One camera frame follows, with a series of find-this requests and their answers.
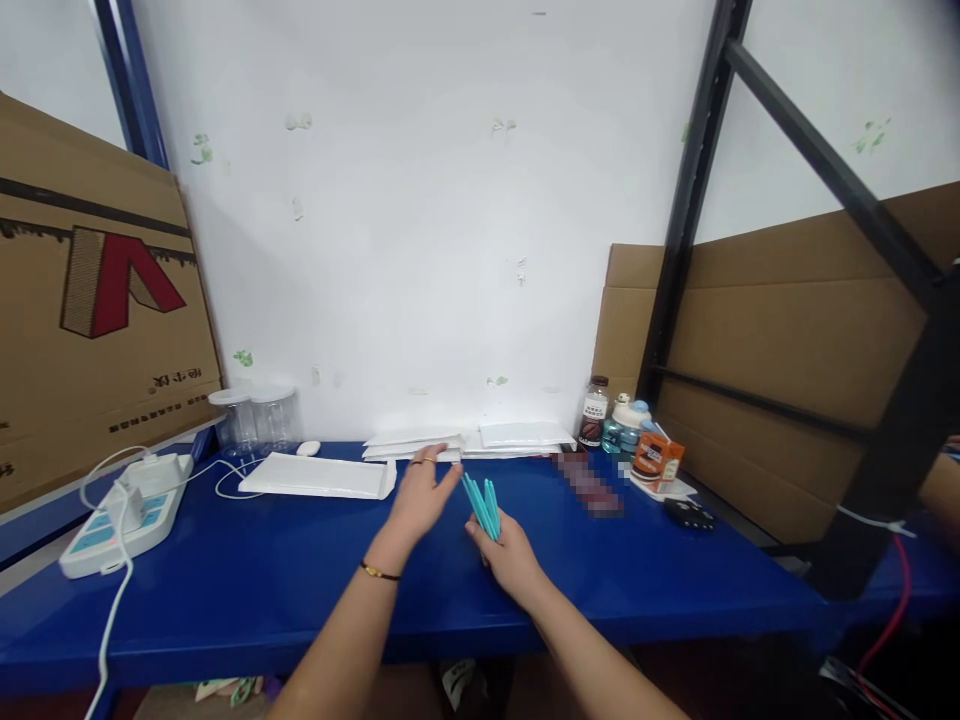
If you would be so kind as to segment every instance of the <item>red cable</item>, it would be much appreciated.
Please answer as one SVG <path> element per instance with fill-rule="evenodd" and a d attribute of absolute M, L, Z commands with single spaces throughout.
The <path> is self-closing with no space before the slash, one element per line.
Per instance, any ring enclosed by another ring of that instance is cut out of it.
<path fill-rule="evenodd" d="M 910 576 L 910 560 L 907 558 L 907 550 L 903 547 L 903 541 L 900 539 L 899 535 L 894 534 L 893 544 L 897 546 L 897 552 L 900 553 L 900 566 L 903 568 L 903 591 L 900 593 L 900 604 L 897 605 L 896 612 L 893 613 L 893 617 L 890 618 L 890 622 L 887 623 L 887 626 L 883 629 L 883 633 L 877 638 L 877 641 L 873 644 L 867 654 L 863 656 L 863 660 L 860 661 L 860 664 L 857 665 L 857 683 L 860 685 L 860 689 L 863 690 L 864 694 L 870 698 L 874 705 L 883 710 L 886 713 L 887 717 L 897 720 L 899 717 L 894 713 L 890 708 L 888 708 L 880 699 L 870 692 L 870 689 L 867 687 L 867 684 L 863 682 L 863 673 L 867 669 L 867 665 L 873 660 L 874 656 L 883 649 L 883 646 L 886 644 L 887 640 L 896 632 L 897 628 L 900 626 L 900 622 L 903 620 L 903 616 L 907 611 L 907 603 L 910 602 L 910 591 L 912 589 L 913 580 Z"/>

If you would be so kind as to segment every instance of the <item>white wall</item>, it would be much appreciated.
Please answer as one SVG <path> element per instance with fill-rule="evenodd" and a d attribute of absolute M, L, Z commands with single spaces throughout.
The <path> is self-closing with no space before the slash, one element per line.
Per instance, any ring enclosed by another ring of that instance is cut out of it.
<path fill-rule="evenodd" d="M 127 147 L 86 0 L 0 0 L 0 92 Z"/>
<path fill-rule="evenodd" d="M 854 158 L 878 193 L 960 178 L 957 57 L 932 0 L 835 4 L 756 0 L 747 46 L 848 157 L 864 122 L 893 118 Z M 610 244 L 663 242 L 711 2 L 136 10 L 229 379 L 295 382 L 322 439 L 572 424 Z M 291 113 L 312 127 L 287 130 Z M 212 162 L 195 164 L 197 134 Z M 834 207 L 735 88 L 700 239 Z"/>
<path fill-rule="evenodd" d="M 744 45 L 878 197 L 960 180 L 955 2 L 754 0 Z M 858 153 L 864 125 L 887 118 Z M 737 79 L 697 242 L 840 207 Z"/>

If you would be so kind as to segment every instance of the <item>white strap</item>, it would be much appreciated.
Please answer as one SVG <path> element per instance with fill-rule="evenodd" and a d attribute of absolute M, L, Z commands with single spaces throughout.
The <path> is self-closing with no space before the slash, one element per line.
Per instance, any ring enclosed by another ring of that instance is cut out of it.
<path fill-rule="evenodd" d="M 916 537 L 917 534 L 910 532 L 903 526 L 906 524 L 906 520 L 898 520 L 897 522 L 885 523 L 880 520 L 871 520 L 870 518 L 865 518 L 863 515 L 857 515 L 852 510 L 847 510 L 843 505 L 837 505 L 837 510 L 842 512 L 844 515 L 852 517 L 854 520 L 859 520 L 865 525 L 872 525 L 873 527 L 884 527 L 892 533 L 897 535 L 904 535 L 906 537 Z"/>

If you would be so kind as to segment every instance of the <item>hand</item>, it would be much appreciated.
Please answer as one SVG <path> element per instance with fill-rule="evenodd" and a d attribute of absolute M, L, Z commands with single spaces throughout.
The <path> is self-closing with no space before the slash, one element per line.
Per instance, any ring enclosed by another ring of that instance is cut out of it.
<path fill-rule="evenodd" d="M 446 443 L 431 445 L 414 456 L 400 481 L 397 499 L 384 525 L 384 530 L 389 529 L 396 539 L 409 543 L 411 550 L 440 519 L 463 474 L 463 465 L 454 465 L 437 484 L 437 456 L 446 449 Z"/>
<path fill-rule="evenodd" d="M 527 534 L 520 524 L 500 510 L 500 540 L 494 542 L 471 515 L 467 534 L 480 548 L 500 587 L 524 610 L 530 612 L 544 591 L 553 586 L 533 554 Z"/>

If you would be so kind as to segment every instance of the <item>woman's right hand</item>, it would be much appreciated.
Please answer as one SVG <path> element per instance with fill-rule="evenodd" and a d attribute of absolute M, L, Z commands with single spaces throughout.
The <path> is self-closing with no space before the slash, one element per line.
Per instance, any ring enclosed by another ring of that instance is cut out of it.
<path fill-rule="evenodd" d="M 477 523 L 476 515 L 471 515 L 465 526 L 467 534 L 487 559 L 500 587 L 520 607 L 531 612 L 537 600 L 553 587 L 553 583 L 537 562 L 537 556 L 533 554 L 527 534 L 520 524 L 503 510 L 499 512 L 499 541 L 495 542 L 484 532 Z"/>

